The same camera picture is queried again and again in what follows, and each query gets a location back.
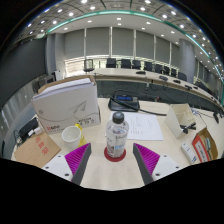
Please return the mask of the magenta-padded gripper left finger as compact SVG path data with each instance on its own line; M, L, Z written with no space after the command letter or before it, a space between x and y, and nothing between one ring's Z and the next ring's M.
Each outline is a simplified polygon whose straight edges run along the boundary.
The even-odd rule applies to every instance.
M57 154L43 170L80 185L90 155L91 144L87 143L66 155Z

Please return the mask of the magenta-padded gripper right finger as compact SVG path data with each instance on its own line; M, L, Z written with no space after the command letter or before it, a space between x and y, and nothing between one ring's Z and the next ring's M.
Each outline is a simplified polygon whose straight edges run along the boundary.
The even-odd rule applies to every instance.
M133 154L145 185L181 169L181 166L168 155L159 155L137 143L133 144Z

